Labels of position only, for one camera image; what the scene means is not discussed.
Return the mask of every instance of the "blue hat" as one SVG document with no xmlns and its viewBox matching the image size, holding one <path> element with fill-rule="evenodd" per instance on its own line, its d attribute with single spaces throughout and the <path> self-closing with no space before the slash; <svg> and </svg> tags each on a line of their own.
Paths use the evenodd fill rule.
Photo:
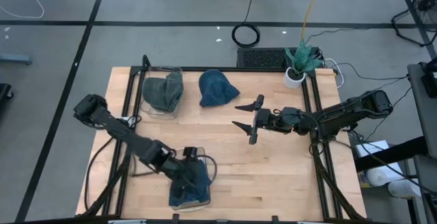
<svg viewBox="0 0 437 224">
<path fill-rule="evenodd" d="M 218 70 L 207 70 L 199 78 L 199 88 L 202 94 L 200 106 L 211 107 L 227 104 L 240 92 Z"/>
</svg>

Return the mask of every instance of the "wooden table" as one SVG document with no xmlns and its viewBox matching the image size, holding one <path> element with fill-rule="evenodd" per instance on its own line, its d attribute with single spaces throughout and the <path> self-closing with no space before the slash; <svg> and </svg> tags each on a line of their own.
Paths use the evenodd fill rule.
<svg viewBox="0 0 437 224">
<path fill-rule="evenodd" d="M 122 112 L 129 72 L 130 68 L 112 69 L 106 99 L 109 111 L 115 116 Z M 322 106 L 337 104 L 339 95 L 333 71 L 318 69 L 316 72 Z M 201 108 L 198 86 L 201 74 L 183 73 L 184 96 L 177 119 L 157 120 L 140 111 L 143 120 L 136 129 L 139 135 L 159 139 L 171 148 L 201 146 L 218 163 L 218 175 L 211 186 L 211 204 L 198 212 L 180 213 L 180 218 L 269 221 L 277 215 L 281 221 L 322 221 L 315 168 L 308 152 L 309 136 L 296 133 L 283 135 L 260 129 L 257 144 L 249 145 L 249 137 L 231 123 L 251 124 L 254 113 L 234 107 L 252 103 L 258 94 L 265 96 L 264 108 L 282 109 L 288 106 L 305 110 L 302 89 L 286 88 L 282 83 L 283 73 L 224 72 L 241 94 L 224 106 Z M 309 89 L 315 110 L 311 85 Z M 105 131 L 98 131 L 91 155 L 108 138 Z M 345 132 L 340 132 L 337 140 L 349 144 Z M 92 167 L 90 201 L 97 198 L 107 183 L 114 145 L 112 143 L 107 147 Z M 366 216 L 350 148 L 338 143 L 331 143 L 330 148 L 338 187 L 357 212 Z M 147 170 L 137 162 L 137 172 Z M 169 179 L 164 175 L 129 178 L 122 218 L 171 219 L 174 211 L 168 206 L 169 185 Z M 334 217 L 332 195 L 329 188 L 325 188 L 330 216 Z M 117 191 L 114 190 L 113 203 Z M 83 191 L 77 208 L 77 213 L 82 212 Z"/>
</svg>

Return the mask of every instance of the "white pot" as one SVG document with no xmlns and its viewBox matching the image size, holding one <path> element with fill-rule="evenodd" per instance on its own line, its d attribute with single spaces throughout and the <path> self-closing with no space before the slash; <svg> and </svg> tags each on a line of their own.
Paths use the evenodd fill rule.
<svg viewBox="0 0 437 224">
<path fill-rule="evenodd" d="M 290 69 L 291 69 L 291 67 L 288 67 L 288 69 L 285 71 L 284 78 L 283 78 L 284 85 L 286 87 L 292 88 L 292 89 L 300 87 L 300 84 L 303 82 L 303 80 L 305 80 L 305 77 L 307 77 L 307 73 L 303 73 L 302 78 L 298 81 L 295 81 L 295 80 L 288 77 L 287 72 Z"/>
</svg>

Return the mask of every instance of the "white cable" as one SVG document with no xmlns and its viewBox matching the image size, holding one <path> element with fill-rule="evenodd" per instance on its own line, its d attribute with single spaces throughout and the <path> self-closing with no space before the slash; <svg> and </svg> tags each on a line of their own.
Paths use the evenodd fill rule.
<svg viewBox="0 0 437 224">
<path fill-rule="evenodd" d="M 325 59 L 325 61 L 331 61 L 335 64 L 335 67 L 337 67 L 337 70 L 339 71 L 340 77 L 341 77 L 341 84 L 337 86 L 337 89 L 340 88 L 343 84 L 344 84 L 344 77 L 343 74 L 341 73 L 340 67 L 337 65 L 337 62 L 334 61 L 334 59 Z"/>
<path fill-rule="evenodd" d="M 1 5 L 0 5 L 0 9 L 3 10 L 4 12 L 6 12 L 7 14 L 11 15 L 11 16 L 15 16 L 15 17 L 18 17 L 18 18 L 36 18 L 36 19 L 39 19 L 39 18 L 42 18 L 44 16 L 44 13 L 46 13 L 46 11 L 42 7 L 42 5 L 41 5 L 39 0 L 36 0 L 36 2 L 38 2 L 38 5 L 40 5 L 40 7 L 41 7 L 41 10 L 42 10 L 41 16 L 20 16 L 20 15 L 16 15 L 16 14 L 13 14 L 11 12 L 8 12 L 5 8 L 1 7 Z"/>
</svg>

